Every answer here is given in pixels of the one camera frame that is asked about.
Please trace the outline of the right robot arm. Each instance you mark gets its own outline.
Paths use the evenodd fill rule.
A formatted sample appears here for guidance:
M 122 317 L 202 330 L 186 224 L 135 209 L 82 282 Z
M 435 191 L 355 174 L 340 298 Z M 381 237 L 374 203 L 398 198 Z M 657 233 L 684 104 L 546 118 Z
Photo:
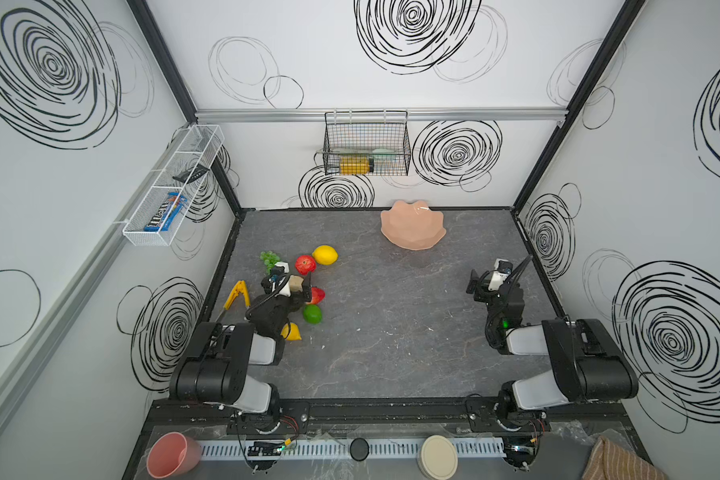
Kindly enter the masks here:
M 542 356 L 550 369 L 505 383 L 494 410 L 501 419 L 566 405 L 636 397 L 638 375 L 598 320 L 564 317 L 525 324 L 520 279 L 532 258 L 517 266 L 498 259 L 491 270 L 470 271 L 466 293 L 486 307 L 484 336 L 503 355 Z

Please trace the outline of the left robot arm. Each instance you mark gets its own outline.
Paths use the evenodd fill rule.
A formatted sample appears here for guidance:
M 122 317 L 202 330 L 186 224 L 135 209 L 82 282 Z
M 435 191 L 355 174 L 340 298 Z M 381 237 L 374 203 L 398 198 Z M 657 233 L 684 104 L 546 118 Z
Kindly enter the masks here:
M 169 382 L 172 400 L 279 415 L 277 387 L 248 370 L 280 363 L 288 337 L 297 333 L 289 315 L 312 300 L 312 274 L 278 263 L 262 286 L 264 293 L 251 298 L 247 284 L 237 282 L 217 320 L 196 327 Z

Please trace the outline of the beige fake pear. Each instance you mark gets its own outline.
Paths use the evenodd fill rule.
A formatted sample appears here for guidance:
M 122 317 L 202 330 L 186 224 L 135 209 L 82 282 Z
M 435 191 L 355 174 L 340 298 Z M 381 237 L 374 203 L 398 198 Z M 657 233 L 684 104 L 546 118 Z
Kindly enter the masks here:
M 311 274 L 306 276 L 291 275 L 288 280 L 288 288 L 291 294 L 311 291 Z

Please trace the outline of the pink scalloped fruit bowl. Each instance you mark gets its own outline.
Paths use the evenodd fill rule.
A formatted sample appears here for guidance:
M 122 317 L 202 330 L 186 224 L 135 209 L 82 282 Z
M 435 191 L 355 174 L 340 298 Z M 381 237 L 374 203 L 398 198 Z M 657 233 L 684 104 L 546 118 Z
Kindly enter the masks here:
M 398 200 L 380 213 L 381 232 L 392 244 L 412 251 L 427 250 L 442 240 L 447 230 L 444 214 L 424 201 Z

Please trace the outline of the red fake apple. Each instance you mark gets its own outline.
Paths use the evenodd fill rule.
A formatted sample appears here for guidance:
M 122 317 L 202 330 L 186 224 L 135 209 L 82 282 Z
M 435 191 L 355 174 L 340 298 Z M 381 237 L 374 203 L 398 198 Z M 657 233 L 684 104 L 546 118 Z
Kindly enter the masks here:
M 317 262 L 310 255 L 301 255 L 295 260 L 294 267 L 300 275 L 306 276 L 316 270 Z

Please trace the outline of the yellow fake lemon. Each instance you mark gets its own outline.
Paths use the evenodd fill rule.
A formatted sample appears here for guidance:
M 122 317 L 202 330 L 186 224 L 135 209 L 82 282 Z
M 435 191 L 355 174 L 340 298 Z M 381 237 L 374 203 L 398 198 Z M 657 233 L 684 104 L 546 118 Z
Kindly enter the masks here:
M 324 266 L 332 265 L 338 260 L 338 252 L 329 245 L 320 245 L 313 252 L 314 260 Z

